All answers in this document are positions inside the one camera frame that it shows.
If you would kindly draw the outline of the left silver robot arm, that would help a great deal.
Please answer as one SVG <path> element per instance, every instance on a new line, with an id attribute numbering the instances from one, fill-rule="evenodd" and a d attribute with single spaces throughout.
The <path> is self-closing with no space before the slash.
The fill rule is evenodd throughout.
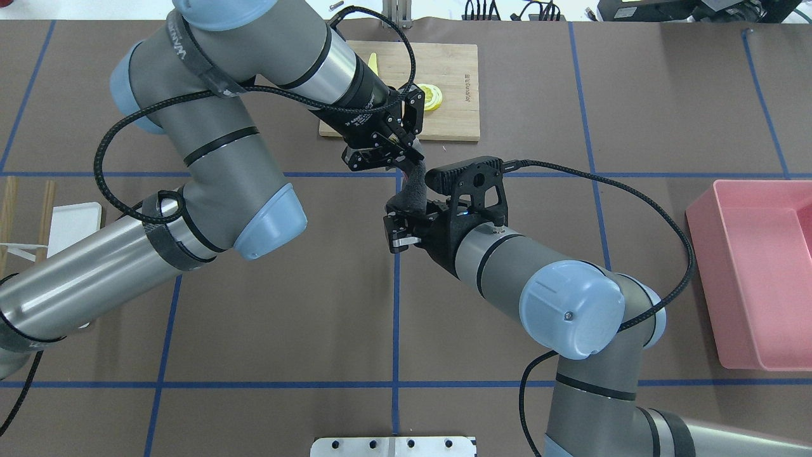
<path id="1" fill-rule="evenodd" d="M 83 324 L 235 249 L 255 260 L 297 237 L 307 219 L 241 96 L 264 91 L 308 107 L 334 128 L 352 171 L 398 168 L 408 181 L 392 211 L 426 210 L 424 95 L 415 74 L 389 87 L 305 1 L 175 1 L 164 26 L 110 76 L 124 119 L 94 156 L 94 179 L 122 216 L 2 283 L 2 377 Z M 103 159 L 128 125 L 165 134 L 192 181 L 128 206 Z"/>

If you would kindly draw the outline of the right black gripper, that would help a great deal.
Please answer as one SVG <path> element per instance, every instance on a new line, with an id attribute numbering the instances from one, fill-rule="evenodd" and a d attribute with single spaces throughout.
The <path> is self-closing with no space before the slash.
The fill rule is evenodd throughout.
<path id="1" fill-rule="evenodd" d="M 417 246 L 429 254 L 435 262 L 453 262 L 461 245 L 462 234 L 452 226 L 456 217 L 469 214 L 471 199 L 459 199 L 455 210 L 452 199 L 427 202 L 426 214 L 412 215 L 414 203 L 403 197 L 392 197 L 386 202 L 384 232 L 388 249 L 402 253 L 410 246 Z"/>

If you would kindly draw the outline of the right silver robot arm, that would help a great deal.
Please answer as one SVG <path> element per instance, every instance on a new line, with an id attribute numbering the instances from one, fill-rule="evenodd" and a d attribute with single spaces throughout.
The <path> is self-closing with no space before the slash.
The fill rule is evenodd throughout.
<path id="1" fill-rule="evenodd" d="M 809 456 L 810 445 L 637 405 L 642 351 L 661 337 L 650 287 L 569 258 L 508 228 L 503 205 L 463 200 L 386 203 L 390 249 L 414 245 L 548 349 L 520 378 L 518 414 L 536 456 Z M 526 421 L 526 382 L 558 357 L 541 443 Z"/>

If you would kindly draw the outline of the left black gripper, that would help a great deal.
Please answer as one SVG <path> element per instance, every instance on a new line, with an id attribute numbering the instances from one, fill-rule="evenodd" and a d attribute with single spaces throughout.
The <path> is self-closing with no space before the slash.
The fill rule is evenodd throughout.
<path id="1" fill-rule="evenodd" d="M 336 110 L 316 110 L 321 119 L 343 138 L 342 160 L 350 171 L 397 168 L 404 173 L 424 159 L 417 148 L 422 131 L 424 95 L 417 86 L 388 88 L 385 110 L 349 114 Z"/>

